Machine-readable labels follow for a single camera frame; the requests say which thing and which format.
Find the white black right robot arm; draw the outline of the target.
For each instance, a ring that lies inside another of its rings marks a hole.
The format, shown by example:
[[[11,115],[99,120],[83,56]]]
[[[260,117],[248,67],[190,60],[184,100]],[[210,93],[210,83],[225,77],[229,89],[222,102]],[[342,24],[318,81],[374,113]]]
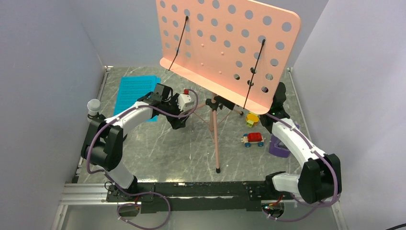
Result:
[[[342,192],[340,159],[314,145],[284,109],[286,87],[280,82],[270,110],[260,123],[298,161],[299,175],[275,172],[266,176],[264,193],[270,199],[282,194],[299,195],[311,207],[325,207],[338,201]]]

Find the pink music stand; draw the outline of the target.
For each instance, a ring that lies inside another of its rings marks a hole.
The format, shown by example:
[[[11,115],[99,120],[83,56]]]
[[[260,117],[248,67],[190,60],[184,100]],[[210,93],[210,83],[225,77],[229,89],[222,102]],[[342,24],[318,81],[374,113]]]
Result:
[[[254,0],[158,0],[160,65],[253,113],[267,113],[301,28]]]

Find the blue sheet music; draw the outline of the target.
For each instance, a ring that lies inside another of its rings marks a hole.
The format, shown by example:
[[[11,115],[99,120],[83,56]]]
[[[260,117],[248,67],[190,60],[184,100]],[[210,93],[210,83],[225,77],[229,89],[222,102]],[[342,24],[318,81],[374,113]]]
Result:
[[[122,77],[113,115],[118,115],[131,107],[137,99],[152,92],[157,83],[161,83],[161,78],[155,75]]]

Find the aluminium frame rail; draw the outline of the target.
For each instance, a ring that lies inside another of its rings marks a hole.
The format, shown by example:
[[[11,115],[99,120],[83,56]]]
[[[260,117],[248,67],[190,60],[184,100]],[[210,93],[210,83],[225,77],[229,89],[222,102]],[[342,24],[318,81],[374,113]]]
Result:
[[[108,203],[111,184],[66,184],[54,230],[345,230],[339,204],[314,209],[295,200],[261,211],[161,211],[142,214],[138,202]]]

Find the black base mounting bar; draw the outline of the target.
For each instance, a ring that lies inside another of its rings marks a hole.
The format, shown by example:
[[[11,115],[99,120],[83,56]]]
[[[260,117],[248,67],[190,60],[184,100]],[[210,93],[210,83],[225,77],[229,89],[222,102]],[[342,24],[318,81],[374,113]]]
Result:
[[[161,211],[233,210],[261,211],[270,203],[282,204],[292,197],[273,189],[266,181],[138,183],[139,195],[107,188],[108,203],[138,202],[142,214]]]

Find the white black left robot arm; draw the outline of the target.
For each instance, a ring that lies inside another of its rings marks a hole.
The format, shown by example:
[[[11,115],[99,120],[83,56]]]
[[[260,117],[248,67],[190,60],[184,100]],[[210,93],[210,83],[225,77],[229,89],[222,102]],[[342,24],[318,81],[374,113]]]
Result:
[[[136,198],[138,180],[123,162],[125,136],[140,124],[158,115],[164,115],[172,129],[185,127],[186,120],[197,108],[197,94],[191,89],[174,93],[169,86],[158,83],[119,114],[106,118],[99,112],[88,116],[89,128],[81,150],[89,174],[103,173],[116,187],[125,201]]]

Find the red wooden toy car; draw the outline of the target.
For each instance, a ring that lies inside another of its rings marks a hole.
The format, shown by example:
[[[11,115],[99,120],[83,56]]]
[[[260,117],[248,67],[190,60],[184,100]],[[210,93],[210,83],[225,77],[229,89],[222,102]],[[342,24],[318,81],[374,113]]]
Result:
[[[257,145],[258,147],[264,146],[264,136],[260,132],[251,132],[243,135],[241,142],[246,148],[251,147],[252,145]]]

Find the orange yellow toy block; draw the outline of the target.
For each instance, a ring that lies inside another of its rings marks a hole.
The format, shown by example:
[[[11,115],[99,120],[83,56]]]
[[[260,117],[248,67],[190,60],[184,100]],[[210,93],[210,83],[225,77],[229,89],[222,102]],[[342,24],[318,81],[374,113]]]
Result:
[[[249,112],[246,115],[246,125],[248,127],[254,127],[259,122],[259,115]]]

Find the grey microphone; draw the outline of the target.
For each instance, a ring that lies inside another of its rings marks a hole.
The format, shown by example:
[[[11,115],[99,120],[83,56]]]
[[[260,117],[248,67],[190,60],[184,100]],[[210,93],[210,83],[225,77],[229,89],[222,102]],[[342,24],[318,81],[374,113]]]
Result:
[[[88,114],[87,114],[87,120],[88,122],[91,122],[94,118],[105,120],[106,117],[102,114],[100,114],[101,110],[101,102],[98,99],[91,99],[87,103],[87,109],[88,109]]]

